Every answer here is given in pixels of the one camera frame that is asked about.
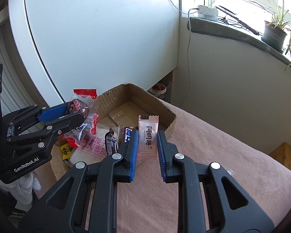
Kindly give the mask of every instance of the pink blanket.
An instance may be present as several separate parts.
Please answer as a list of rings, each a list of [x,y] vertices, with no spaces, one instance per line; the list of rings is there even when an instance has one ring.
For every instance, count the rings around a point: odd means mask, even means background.
[[[291,208],[291,171],[199,118],[165,103],[176,115],[168,140],[179,152],[205,165],[213,161],[235,172],[233,176],[277,225]],[[136,169],[133,183],[118,184],[119,233],[177,231],[178,185],[165,184],[158,160]]]

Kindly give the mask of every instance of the white cabinet door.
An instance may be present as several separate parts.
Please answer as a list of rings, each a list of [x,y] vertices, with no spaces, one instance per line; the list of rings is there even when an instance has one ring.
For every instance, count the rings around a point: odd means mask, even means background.
[[[147,90],[177,65],[179,12],[169,0],[25,0],[25,6],[41,61],[65,101],[76,88],[101,94],[134,83]]]

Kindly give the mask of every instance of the wooden furniture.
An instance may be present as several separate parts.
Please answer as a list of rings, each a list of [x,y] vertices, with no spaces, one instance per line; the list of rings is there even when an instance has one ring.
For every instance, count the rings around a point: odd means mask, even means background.
[[[284,142],[269,156],[291,170],[291,146],[288,143]]]

